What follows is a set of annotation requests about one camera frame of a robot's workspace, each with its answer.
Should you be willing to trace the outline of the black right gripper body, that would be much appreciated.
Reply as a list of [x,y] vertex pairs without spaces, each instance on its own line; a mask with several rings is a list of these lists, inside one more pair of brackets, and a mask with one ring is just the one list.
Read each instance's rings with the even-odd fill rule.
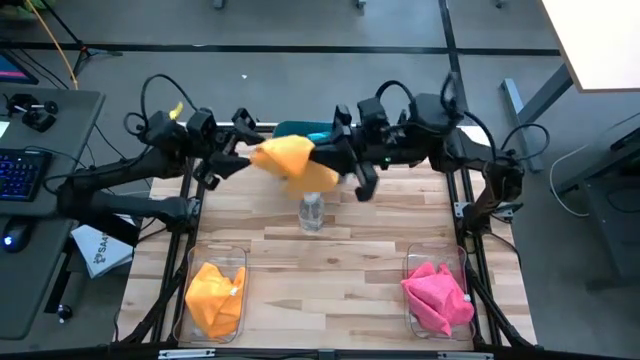
[[357,163],[369,161],[386,169],[389,165],[416,165],[416,152],[403,141],[404,132],[390,123],[377,131],[371,131],[359,124],[352,124],[353,116],[344,104],[334,110],[333,144],[348,142],[357,157]]

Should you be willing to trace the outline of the orange microfiber towel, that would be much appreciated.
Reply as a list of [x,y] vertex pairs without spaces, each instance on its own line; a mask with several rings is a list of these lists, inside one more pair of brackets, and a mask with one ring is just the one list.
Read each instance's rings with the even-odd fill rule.
[[246,268],[239,267],[235,278],[205,262],[193,278],[185,297],[195,325],[208,337],[224,337],[239,325],[246,282]]
[[294,199],[306,193],[331,192],[339,174],[310,159],[315,144],[307,137],[288,135],[267,139],[255,147],[250,162],[273,176],[284,179],[283,189]]

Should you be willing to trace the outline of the computer monitor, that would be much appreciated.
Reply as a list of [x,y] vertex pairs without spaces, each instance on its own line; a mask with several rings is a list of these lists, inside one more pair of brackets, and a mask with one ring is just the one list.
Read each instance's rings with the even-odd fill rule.
[[37,85],[39,80],[6,51],[0,50],[0,82]]

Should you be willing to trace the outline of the silver metal bracket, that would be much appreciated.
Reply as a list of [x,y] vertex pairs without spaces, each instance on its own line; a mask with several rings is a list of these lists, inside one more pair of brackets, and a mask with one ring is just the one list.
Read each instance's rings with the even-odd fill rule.
[[437,360],[495,360],[494,355],[482,352],[438,352]]
[[165,349],[158,353],[157,360],[196,360],[214,358],[216,350],[214,348],[198,349]]

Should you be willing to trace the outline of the black backlit keyboard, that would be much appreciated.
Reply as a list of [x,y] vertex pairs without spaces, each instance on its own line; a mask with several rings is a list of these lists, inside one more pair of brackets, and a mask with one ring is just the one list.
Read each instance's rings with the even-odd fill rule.
[[45,151],[0,149],[0,201],[33,202],[51,160]]

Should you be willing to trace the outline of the grey table leg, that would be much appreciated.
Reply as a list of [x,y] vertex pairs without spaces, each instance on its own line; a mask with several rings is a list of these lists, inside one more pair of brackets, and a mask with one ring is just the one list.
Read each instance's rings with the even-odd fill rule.
[[532,173],[543,170],[540,154],[533,148],[530,128],[573,85],[573,80],[565,64],[561,65],[544,85],[528,101],[524,102],[512,78],[505,78],[499,86],[508,118],[514,126],[514,135],[521,145],[523,162]]

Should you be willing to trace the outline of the black tripod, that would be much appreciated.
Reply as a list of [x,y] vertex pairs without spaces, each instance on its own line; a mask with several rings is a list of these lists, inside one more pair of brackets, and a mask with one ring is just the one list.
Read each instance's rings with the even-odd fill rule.
[[112,51],[94,47],[88,47],[82,40],[80,40],[74,32],[67,26],[67,24],[60,18],[60,16],[56,13],[56,11],[51,7],[48,0],[40,0],[43,4],[44,8],[53,16],[53,18],[59,23],[59,25],[64,29],[64,31],[71,37],[74,41],[74,47],[78,51],[78,56],[75,61],[75,64],[72,67],[72,73],[75,77],[77,77],[82,67],[92,58],[105,55],[111,57],[122,57],[123,53],[119,51]]

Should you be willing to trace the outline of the clear spray bottle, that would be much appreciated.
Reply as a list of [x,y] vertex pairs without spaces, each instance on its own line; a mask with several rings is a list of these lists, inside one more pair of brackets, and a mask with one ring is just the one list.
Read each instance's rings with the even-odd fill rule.
[[324,225],[325,205],[322,194],[308,192],[303,195],[299,204],[299,222],[302,230],[318,232]]

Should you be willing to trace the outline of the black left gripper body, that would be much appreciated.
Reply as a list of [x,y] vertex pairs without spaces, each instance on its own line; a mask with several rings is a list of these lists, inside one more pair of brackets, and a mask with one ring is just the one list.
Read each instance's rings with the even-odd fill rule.
[[234,131],[231,129],[216,128],[207,144],[196,147],[194,157],[200,159],[200,163],[196,166],[193,177],[200,185],[203,185],[207,190],[213,191],[216,189],[223,178],[216,176],[211,179],[207,176],[209,170],[207,159],[212,152],[216,151],[239,156],[235,152],[237,142],[238,139]]

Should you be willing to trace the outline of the grey side desk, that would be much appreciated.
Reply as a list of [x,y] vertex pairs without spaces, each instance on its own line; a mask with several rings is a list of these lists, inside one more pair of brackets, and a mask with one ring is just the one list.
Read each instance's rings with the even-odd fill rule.
[[[59,185],[61,175],[76,168],[105,95],[96,91],[60,90],[17,85],[0,85],[3,95],[30,94],[38,101],[53,101],[59,107],[56,122],[40,133],[13,118],[0,136],[0,149],[52,150],[47,174],[50,187]],[[56,196],[40,189],[32,202],[0,200],[0,235],[11,215],[29,217],[33,224],[30,240],[18,253],[0,249],[0,340],[21,340],[29,333],[46,293],[73,221],[56,213]]]

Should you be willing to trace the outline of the green object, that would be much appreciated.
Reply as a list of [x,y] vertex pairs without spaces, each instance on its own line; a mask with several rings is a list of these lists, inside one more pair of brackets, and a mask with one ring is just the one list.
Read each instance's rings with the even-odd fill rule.
[[34,9],[48,11],[54,0],[0,0],[0,15],[13,18],[35,16]]

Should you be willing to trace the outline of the black computer mouse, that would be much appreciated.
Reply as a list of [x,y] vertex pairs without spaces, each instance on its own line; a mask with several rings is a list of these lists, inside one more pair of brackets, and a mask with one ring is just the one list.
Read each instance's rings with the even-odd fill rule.
[[34,222],[27,218],[11,218],[0,236],[0,247],[7,253],[18,253],[28,245]]

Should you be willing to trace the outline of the teal plastic basket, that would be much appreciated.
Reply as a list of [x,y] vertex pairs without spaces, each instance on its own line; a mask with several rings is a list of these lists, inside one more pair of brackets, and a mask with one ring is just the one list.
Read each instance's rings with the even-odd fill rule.
[[285,137],[290,135],[306,137],[309,133],[330,132],[332,124],[328,122],[314,121],[284,121],[279,123],[272,132],[272,137]]

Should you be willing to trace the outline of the clear plastic bin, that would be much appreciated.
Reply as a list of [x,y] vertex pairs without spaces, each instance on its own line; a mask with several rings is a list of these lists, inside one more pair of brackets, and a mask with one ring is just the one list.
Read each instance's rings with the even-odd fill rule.
[[[409,246],[404,258],[402,280],[409,279],[408,273],[425,262],[431,262],[435,267],[438,267],[440,264],[444,263],[448,266],[456,282],[465,293],[465,299],[472,304],[471,296],[469,294],[469,291],[467,290],[466,284],[466,260],[466,251],[457,245],[414,243]],[[402,286],[401,290],[404,297],[405,322],[414,336],[422,339],[438,339],[451,341],[469,341],[474,337],[476,328],[473,324],[473,317],[468,324],[455,326],[453,328],[453,334],[451,337],[425,330],[418,323],[415,315],[409,310],[407,296],[405,295]]]
[[[233,280],[239,267],[246,268],[246,282],[243,296],[243,310],[237,330],[224,337],[208,338],[194,323],[185,297],[189,285],[199,271],[200,267],[209,262],[216,265],[221,273]],[[246,252],[236,246],[229,245],[196,245],[188,253],[188,273],[186,277],[186,289],[182,300],[183,309],[172,335],[181,343],[189,345],[228,344],[232,342],[242,331],[244,315],[246,313],[246,297],[249,288],[249,267]]]

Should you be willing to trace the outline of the white printed bag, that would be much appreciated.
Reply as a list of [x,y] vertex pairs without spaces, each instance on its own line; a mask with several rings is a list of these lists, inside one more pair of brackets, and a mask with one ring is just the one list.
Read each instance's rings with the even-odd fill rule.
[[71,232],[90,278],[100,277],[113,268],[132,261],[134,248],[104,232],[83,225]]

